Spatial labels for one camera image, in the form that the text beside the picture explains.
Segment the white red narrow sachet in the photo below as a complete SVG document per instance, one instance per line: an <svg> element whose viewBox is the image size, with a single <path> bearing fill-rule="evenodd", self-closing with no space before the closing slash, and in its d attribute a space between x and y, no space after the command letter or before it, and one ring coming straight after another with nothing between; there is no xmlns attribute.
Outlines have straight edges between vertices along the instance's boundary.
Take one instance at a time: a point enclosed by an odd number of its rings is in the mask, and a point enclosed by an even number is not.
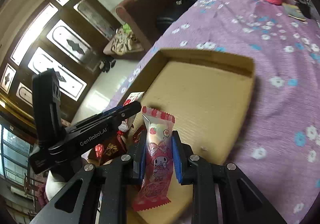
<svg viewBox="0 0 320 224"><path fill-rule="evenodd" d="M144 92L132 92L129 94L127 99L124 101L123 105L128 105L134 101L140 102L142 100L142 97L144 95Z"/></svg>

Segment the small dark booklet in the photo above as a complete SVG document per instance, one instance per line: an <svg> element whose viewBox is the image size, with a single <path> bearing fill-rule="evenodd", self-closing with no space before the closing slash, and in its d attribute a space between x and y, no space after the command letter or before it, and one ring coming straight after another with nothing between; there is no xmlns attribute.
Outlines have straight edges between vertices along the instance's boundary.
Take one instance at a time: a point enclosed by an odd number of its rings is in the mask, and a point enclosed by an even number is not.
<svg viewBox="0 0 320 224"><path fill-rule="evenodd" d="M303 15L298 6L288 3L282 3L282 6L284 7L287 16L292 17L296 20L300 20L302 22L306 22L306 17Z"/></svg>

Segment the cardboard tray box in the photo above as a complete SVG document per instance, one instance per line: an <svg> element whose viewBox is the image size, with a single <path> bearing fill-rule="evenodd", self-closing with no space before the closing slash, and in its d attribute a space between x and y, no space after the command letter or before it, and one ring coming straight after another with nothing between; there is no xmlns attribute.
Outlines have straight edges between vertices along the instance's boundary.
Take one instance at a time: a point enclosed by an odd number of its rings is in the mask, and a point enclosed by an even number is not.
<svg viewBox="0 0 320 224"><path fill-rule="evenodd" d="M252 58L210 50L162 48L128 93L175 117L182 143L213 164L227 159L244 123L254 86Z"/></svg>

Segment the dark red gold-character snack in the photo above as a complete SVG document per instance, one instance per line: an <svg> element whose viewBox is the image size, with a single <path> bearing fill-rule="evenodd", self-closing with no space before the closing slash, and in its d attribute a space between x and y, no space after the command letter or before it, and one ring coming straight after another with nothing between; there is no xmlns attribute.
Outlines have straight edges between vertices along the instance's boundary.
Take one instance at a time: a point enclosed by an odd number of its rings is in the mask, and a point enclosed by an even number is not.
<svg viewBox="0 0 320 224"><path fill-rule="evenodd" d="M116 134L111 139L96 145L88 154L88 162L101 166L127 153L127 147L121 135Z"/></svg>

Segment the purple floral tablecloth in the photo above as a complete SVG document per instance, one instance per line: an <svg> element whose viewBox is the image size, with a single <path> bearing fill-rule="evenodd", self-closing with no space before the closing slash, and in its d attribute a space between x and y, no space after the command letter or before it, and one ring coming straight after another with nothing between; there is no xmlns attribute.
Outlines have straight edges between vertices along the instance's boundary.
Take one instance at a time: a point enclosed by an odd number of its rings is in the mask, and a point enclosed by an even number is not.
<svg viewBox="0 0 320 224"><path fill-rule="evenodd" d="M243 58L254 93L230 158L287 223L302 223L319 195L319 26L265 0L197 0L138 63L115 107L163 48Z"/></svg>

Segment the wooden glass panel door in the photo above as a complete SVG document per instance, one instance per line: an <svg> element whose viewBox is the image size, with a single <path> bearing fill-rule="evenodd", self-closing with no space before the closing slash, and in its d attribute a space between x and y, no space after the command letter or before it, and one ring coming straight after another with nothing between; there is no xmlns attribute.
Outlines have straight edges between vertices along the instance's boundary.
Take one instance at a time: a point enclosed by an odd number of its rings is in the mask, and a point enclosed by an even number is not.
<svg viewBox="0 0 320 224"><path fill-rule="evenodd" d="M61 117L71 122L101 74L103 52L119 21L98 0L45 0L14 37L1 63L1 94L24 120L33 120L32 78L54 69Z"/></svg>

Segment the black shoes on floor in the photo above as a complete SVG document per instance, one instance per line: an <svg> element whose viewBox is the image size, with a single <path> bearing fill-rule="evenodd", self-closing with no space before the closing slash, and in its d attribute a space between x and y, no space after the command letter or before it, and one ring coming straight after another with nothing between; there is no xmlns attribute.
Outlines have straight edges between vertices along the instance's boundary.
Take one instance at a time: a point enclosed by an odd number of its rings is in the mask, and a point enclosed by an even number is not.
<svg viewBox="0 0 320 224"><path fill-rule="evenodd" d="M116 60L112 59L112 60L103 60L100 62L99 68L102 72L108 73L110 71L110 69L114 68L116 64Z"/></svg>

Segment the pink strawberry snack packet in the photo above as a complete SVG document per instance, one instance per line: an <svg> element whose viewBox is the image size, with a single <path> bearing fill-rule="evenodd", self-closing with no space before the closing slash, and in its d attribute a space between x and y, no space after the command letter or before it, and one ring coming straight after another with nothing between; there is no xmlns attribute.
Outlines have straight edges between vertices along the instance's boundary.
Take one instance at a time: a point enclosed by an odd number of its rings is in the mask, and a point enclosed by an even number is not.
<svg viewBox="0 0 320 224"><path fill-rule="evenodd" d="M146 126L145 175L141 190L134 199L135 211L170 203L167 198L173 173L172 131L175 117L155 108L142 107Z"/></svg>

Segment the bright red snack packet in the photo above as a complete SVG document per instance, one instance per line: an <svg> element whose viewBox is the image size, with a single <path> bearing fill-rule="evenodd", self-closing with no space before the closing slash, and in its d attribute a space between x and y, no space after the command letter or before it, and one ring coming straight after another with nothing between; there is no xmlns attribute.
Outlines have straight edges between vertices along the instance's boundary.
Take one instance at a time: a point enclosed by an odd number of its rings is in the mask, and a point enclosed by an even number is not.
<svg viewBox="0 0 320 224"><path fill-rule="evenodd" d="M133 136L132 136L132 141L133 141L134 143L139 143L140 136L141 136L141 134L142 134L142 132L143 132L144 130L146 130L145 125L141 125L141 126L136 130L136 132L135 132L135 133L133 134Z"/></svg>

